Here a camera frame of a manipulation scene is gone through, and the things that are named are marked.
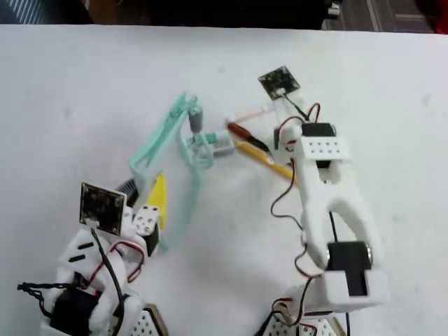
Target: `black cable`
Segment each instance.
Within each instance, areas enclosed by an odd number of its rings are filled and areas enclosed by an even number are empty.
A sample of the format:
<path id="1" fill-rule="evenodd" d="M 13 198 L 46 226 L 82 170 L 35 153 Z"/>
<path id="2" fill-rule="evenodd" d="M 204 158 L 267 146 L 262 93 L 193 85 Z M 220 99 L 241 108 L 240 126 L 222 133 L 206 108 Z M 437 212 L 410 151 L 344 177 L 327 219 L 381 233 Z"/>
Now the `black cable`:
<path id="1" fill-rule="evenodd" d="M 97 233 L 95 232 L 94 229 L 91 229 L 91 232 L 92 232 L 93 238 L 95 239 L 95 241 L 98 244 L 99 254 L 101 254 L 101 258 L 103 260 L 104 266 L 106 266 L 107 270 L 109 271 L 109 274 L 111 275 L 113 284 L 115 285 L 115 289 L 117 290 L 119 316 L 118 316 L 117 325 L 115 326 L 115 328 L 113 330 L 113 334 L 112 334 L 112 336 L 117 336 L 118 332 L 120 331 L 121 325 L 123 324 L 123 319 L 125 317 L 125 300 L 123 298 L 123 293 L 121 292 L 121 287 L 120 287 L 120 284 L 118 283 L 117 276 L 116 276 L 115 272 L 113 271 L 111 262 L 109 261 L 106 254 L 104 253 L 103 246 L 101 246 L 101 243 L 99 242 Z"/>
<path id="2" fill-rule="evenodd" d="M 345 321 L 347 324 L 347 336 L 350 336 L 350 314 L 345 313 Z"/>
<path id="3" fill-rule="evenodd" d="M 330 216 L 330 222 L 331 222 L 331 228 L 333 230 L 333 237 L 335 239 L 335 242 L 338 242 L 337 239 L 337 233 L 336 233 L 336 224 L 335 224 L 335 219 L 333 218 L 333 212 L 329 212 L 328 215 Z M 345 313 L 345 321 L 347 324 L 347 336 L 350 336 L 350 314 L 349 313 Z"/>
<path id="4" fill-rule="evenodd" d="M 333 218 L 333 212 L 329 212 L 328 215 L 330 215 L 330 221 L 331 221 L 331 228 L 333 230 L 333 237 L 335 238 L 335 242 L 337 242 L 337 233 L 336 233 L 336 225 L 335 225 L 335 219 Z"/>
<path id="5" fill-rule="evenodd" d="M 295 180 L 295 165 L 294 165 L 294 160 L 291 160 L 291 162 L 292 162 L 292 166 L 293 166 L 293 177 L 291 178 L 291 182 L 290 182 L 290 185 L 288 186 L 288 188 L 280 195 L 280 196 L 278 196 L 274 201 L 273 201 L 273 203 L 271 204 L 271 215 L 273 215 L 273 217 L 276 217 L 276 218 L 289 218 L 289 219 L 292 219 L 294 222 L 295 222 L 295 224 L 303 231 L 303 227 L 301 226 L 301 224 L 299 223 L 299 221 L 297 220 L 297 218 L 296 217 L 294 217 L 294 216 L 292 216 L 292 215 L 279 215 L 279 214 L 277 214 L 277 213 L 274 213 L 274 207 L 275 207 L 275 204 L 277 204 L 277 202 L 279 201 L 279 200 L 281 200 L 283 197 L 285 197 L 290 191 L 291 191 L 291 189 L 293 188 L 293 186 L 294 186 L 294 180 Z"/>
<path id="6" fill-rule="evenodd" d="M 301 109 L 299 106 L 297 106 L 297 104 L 296 104 L 294 101 L 292 101 L 291 99 L 289 99 L 288 96 L 287 96 L 286 94 L 284 94 L 282 97 L 283 97 L 284 99 L 286 99 L 288 102 L 290 102 L 290 104 L 294 106 L 294 108 L 297 110 L 297 112 L 298 112 L 298 113 L 299 113 L 299 114 L 300 114 L 306 121 L 309 121 L 309 117 L 308 117 L 308 115 L 305 114 L 305 112 L 302 111 L 302 109 Z"/>
<path id="7" fill-rule="evenodd" d="M 38 289 L 51 289 L 51 288 L 72 289 L 76 288 L 76 286 L 73 285 L 72 283 L 32 283 L 32 282 L 22 282 L 21 284 L 17 285 L 18 291 L 24 291 L 39 301 L 39 308 L 41 309 L 42 314 L 45 317 L 48 317 L 49 319 L 51 319 L 52 314 L 49 311 L 47 311 L 43 306 L 45 299 L 43 298 L 42 291 Z"/>

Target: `white robotic arm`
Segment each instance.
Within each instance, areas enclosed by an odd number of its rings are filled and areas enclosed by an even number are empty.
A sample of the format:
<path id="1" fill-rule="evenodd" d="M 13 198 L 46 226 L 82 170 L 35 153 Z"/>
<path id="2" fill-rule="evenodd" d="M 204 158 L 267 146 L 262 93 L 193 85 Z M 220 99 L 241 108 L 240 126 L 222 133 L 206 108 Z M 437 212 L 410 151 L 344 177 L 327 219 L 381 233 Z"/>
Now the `white robotic arm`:
<path id="1" fill-rule="evenodd" d="M 274 159 L 284 164 L 293 160 L 300 182 L 307 251 L 323 270 L 307 289 L 303 318 L 316 319 L 388 302 L 384 248 L 373 215 L 356 185 L 344 139 L 332 125 L 314 122 L 286 125 L 277 139 Z M 355 241 L 326 241 L 323 226 L 330 225 L 332 212 L 350 227 Z M 290 312 L 298 312 L 304 289 L 289 290 L 293 298 Z"/>

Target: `yellow pencil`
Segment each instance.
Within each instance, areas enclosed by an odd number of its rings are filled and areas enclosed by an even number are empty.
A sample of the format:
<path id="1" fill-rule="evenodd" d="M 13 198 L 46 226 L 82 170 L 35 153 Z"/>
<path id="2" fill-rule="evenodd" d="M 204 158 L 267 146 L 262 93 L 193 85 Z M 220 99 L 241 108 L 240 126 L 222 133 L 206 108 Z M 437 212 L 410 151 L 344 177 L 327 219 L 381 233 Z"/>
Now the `yellow pencil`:
<path id="1" fill-rule="evenodd" d="M 276 173 L 282 175 L 285 179 L 291 181 L 293 177 L 293 171 L 290 168 L 275 163 L 272 158 L 265 154 L 265 152 L 262 152 L 261 150 L 255 148 L 247 142 L 239 141 L 236 139 L 233 139 L 233 142 L 238 151 L 253 158 L 254 160 L 263 163 Z M 294 179 L 294 184 L 297 186 L 299 185 L 299 181 L 296 178 Z"/>

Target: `circuit board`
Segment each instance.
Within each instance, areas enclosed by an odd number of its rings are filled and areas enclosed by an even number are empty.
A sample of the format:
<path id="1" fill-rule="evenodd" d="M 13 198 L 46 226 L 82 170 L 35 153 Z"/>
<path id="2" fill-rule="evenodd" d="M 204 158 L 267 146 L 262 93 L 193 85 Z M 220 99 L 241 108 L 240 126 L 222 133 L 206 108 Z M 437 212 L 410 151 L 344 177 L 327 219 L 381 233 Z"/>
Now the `circuit board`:
<path id="1" fill-rule="evenodd" d="M 299 83 L 294 79 L 286 66 L 282 66 L 277 70 L 258 77 L 258 81 L 272 100 L 300 89 Z M 283 94 L 278 93 L 280 89 L 284 90 Z"/>
<path id="2" fill-rule="evenodd" d="M 81 186 L 79 221 L 97 222 L 97 228 L 113 235 L 120 235 L 121 220 L 126 205 L 126 195 L 88 183 Z"/>

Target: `white table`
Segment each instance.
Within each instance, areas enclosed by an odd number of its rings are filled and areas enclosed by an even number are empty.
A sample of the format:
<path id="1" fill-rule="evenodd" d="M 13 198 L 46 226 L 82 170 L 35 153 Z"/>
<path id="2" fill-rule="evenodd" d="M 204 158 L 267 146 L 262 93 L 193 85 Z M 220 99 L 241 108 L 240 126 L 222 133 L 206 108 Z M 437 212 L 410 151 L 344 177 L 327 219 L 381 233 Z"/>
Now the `white table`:
<path id="1" fill-rule="evenodd" d="M 305 105 L 321 102 L 322 120 L 348 138 L 384 238 L 393 301 L 353 313 L 353 335 L 448 328 L 446 36 L 2 26 L 0 50 L 0 334 L 34 334 L 37 301 L 15 287 L 54 281 L 78 229 L 80 181 L 124 181 L 128 157 L 180 91 L 199 96 L 209 130 L 221 128 L 267 101 L 257 77 L 281 65 Z M 248 192 L 237 198 L 239 186 Z M 134 287 L 171 335 L 252 335 L 270 302 L 303 282 L 296 228 L 269 215 L 285 187 L 239 155 L 204 174 L 184 244 Z M 280 208 L 299 216 L 298 192 Z"/>

